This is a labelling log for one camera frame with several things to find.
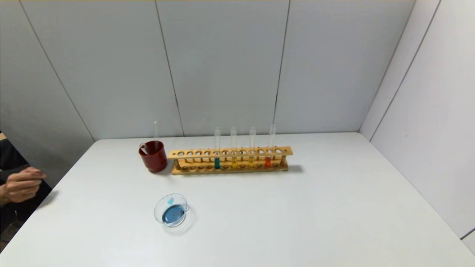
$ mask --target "red cup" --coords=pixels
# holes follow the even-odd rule
[[[148,155],[141,148],[139,148],[139,154],[149,172],[159,172],[165,169],[168,163],[163,143],[160,141],[149,141],[145,143],[145,146]]]

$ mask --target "wooden test tube rack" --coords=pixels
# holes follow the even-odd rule
[[[183,174],[212,174],[212,173],[236,173],[236,172],[278,172],[287,171],[286,157],[293,155],[289,146],[275,146],[272,148],[257,147],[255,153],[251,154],[251,148],[241,147],[236,149],[237,153],[232,154],[232,149],[226,148],[215,154],[214,149],[188,149],[172,150],[168,153],[168,158],[173,160],[173,175]],[[254,165],[249,165],[249,157],[254,157]],[[235,157],[237,167],[232,167],[231,159]],[[266,157],[271,157],[271,166],[266,167]],[[214,159],[220,158],[220,168],[214,168]]]

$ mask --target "yellow liquid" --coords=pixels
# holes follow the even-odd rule
[[[254,167],[254,157],[249,157],[249,167]]]
[[[238,167],[238,163],[237,163],[236,158],[231,158],[231,167],[233,167],[233,168]]]

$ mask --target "table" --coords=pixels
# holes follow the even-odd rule
[[[277,135],[276,145],[294,151],[288,172],[227,175],[171,176],[171,164],[149,173],[137,152],[146,140],[96,142],[0,254],[0,266],[475,266],[359,133]],[[214,144],[213,137],[161,140],[166,150]],[[238,146],[247,144],[248,136],[238,137]],[[153,216],[173,192],[191,206],[177,232]]]

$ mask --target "finger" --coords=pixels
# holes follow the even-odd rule
[[[30,173],[37,173],[37,174],[41,174],[42,171],[37,169],[37,168],[34,168],[34,167],[27,167],[26,169],[22,170],[21,172],[30,172]]]
[[[29,200],[31,198],[34,198],[35,195],[36,195],[36,192],[35,193],[30,193],[30,194],[27,194],[27,195],[18,196],[18,197],[11,197],[10,199],[11,199],[12,202],[20,203],[20,202]]]
[[[7,180],[12,181],[26,181],[26,180],[40,180],[43,179],[44,175],[39,173],[31,173],[31,172],[20,172],[14,173],[8,177]]]
[[[11,191],[9,192],[10,196],[22,196],[22,195],[28,195],[31,193],[36,193],[39,190],[39,186],[33,186],[33,187],[28,187],[24,188],[21,190],[16,190],[16,191]]]
[[[27,180],[27,181],[7,181],[7,190],[15,191],[28,187],[34,187],[41,184],[41,180]]]

